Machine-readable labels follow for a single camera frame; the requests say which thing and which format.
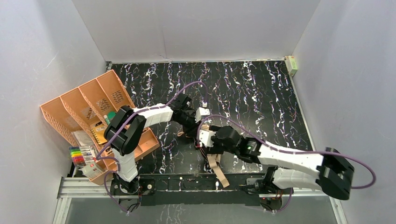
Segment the beige and black folding umbrella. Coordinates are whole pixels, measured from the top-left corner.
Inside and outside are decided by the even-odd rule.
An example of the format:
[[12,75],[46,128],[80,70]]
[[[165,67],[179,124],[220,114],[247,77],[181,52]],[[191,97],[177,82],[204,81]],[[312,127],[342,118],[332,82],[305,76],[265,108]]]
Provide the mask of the beige and black folding umbrella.
[[228,179],[220,168],[220,161],[222,154],[210,154],[210,147],[200,147],[198,145],[198,132],[200,130],[210,131],[210,125],[203,124],[200,128],[197,129],[196,135],[185,135],[183,130],[180,131],[177,136],[184,136],[190,140],[193,140],[194,147],[198,149],[205,159],[205,169],[210,173],[214,173],[218,179],[218,182],[222,185],[222,187],[226,188],[230,185]]

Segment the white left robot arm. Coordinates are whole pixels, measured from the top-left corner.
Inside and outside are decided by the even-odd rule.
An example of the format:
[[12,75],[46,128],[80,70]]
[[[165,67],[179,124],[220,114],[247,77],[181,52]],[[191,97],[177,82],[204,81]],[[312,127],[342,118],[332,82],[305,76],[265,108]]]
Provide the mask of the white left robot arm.
[[134,193],[138,189],[135,150],[140,148],[145,128],[174,121],[182,125],[185,134],[195,134],[206,113],[204,107],[193,109],[192,99],[182,93],[166,104],[133,109],[122,106],[104,132],[117,164],[114,179],[120,189],[125,193]]

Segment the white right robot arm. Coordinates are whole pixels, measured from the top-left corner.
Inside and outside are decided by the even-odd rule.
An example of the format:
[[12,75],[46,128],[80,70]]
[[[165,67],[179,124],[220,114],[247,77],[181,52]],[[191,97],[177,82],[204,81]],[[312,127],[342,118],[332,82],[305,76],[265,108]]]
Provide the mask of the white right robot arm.
[[243,137],[231,126],[200,130],[198,140],[209,154],[228,152],[246,163],[267,165],[264,183],[275,189],[312,189],[339,200],[350,198],[354,167],[335,149],[313,152],[281,147]]

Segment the green eraser block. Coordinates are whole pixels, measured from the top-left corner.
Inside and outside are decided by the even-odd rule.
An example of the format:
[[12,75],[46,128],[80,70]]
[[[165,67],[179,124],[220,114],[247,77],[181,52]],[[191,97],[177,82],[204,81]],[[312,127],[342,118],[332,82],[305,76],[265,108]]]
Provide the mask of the green eraser block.
[[116,115],[116,112],[111,111],[107,114],[108,119],[111,121]]

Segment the glue stick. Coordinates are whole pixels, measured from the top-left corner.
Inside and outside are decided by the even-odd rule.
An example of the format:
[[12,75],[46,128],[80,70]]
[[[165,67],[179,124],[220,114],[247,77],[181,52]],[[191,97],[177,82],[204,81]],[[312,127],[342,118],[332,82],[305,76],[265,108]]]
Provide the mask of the glue stick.
[[111,123],[109,117],[107,115],[104,115],[104,120],[106,122],[107,125],[109,125]]

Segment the yellow spiral notebook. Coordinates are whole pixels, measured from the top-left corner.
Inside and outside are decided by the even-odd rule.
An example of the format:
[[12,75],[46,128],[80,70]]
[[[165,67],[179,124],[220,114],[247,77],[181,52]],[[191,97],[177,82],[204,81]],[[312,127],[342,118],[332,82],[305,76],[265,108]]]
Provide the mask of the yellow spiral notebook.
[[107,140],[104,137],[105,130],[106,130],[106,126],[103,123],[91,128],[91,132],[96,142],[100,145],[107,143]]

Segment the white green box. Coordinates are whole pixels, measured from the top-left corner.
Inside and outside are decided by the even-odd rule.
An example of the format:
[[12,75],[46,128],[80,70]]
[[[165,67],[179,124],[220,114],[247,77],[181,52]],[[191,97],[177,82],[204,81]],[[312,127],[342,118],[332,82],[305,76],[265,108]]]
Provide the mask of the white green box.
[[286,68],[289,76],[294,76],[298,71],[298,65],[294,56],[285,57]]

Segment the orange plastic desk organizer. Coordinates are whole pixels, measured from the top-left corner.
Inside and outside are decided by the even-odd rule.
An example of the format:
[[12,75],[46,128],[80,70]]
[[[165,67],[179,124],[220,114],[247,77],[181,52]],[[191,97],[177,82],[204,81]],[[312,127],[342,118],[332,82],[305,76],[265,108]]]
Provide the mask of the orange plastic desk organizer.
[[76,134],[89,137],[98,149],[91,130],[98,123],[105,124],[110,112],[117,112],[123,105],[134,108],[131,97],[114,70],[94,78],[40,106],[45,120],[71,146],[80,146]]

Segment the small white red box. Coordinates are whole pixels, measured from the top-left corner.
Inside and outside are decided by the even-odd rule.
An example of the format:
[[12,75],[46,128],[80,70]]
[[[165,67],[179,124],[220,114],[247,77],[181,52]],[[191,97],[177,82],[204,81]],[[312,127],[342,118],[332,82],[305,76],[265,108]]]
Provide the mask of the small white red box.
[[82,172],[84,176],[89,178],[90,180],[95,179],[104,173],[104,169],[99,166],[96,162],[87,163],[84,167],[82,167]]

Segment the coloured marker set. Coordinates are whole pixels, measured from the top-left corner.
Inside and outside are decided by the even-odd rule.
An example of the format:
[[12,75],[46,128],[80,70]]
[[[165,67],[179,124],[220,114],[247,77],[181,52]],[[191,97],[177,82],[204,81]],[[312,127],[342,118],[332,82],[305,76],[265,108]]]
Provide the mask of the coloured marker set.
[[98,149],[94,146],[69,147],[71,159],[75,167],[84,167],[96,161]]

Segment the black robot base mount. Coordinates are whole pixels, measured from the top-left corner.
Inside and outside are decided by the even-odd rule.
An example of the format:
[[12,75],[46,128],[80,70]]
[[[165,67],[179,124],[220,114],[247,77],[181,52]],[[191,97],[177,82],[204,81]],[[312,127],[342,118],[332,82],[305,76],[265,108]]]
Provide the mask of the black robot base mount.
[[131,184],[116,177],[109,190],[114,197],[141,198],[141,206],[168,204],[242,204],[279,209],[288,190],[276,190],[260,173],[226,174],[223,187],[215,174],[141,174]]

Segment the aluminium frame rail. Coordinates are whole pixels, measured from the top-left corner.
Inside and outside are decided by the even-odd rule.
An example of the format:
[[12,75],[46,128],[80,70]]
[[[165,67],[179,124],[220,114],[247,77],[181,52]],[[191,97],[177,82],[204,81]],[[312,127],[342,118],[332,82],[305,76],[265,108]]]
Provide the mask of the aluminium frame rail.
[[295,190],[278,213],[242,204],[170,204],[123,213],[105,188],[82,177],[63,178],[55,224],[345,224],[339,200],[318,191]]

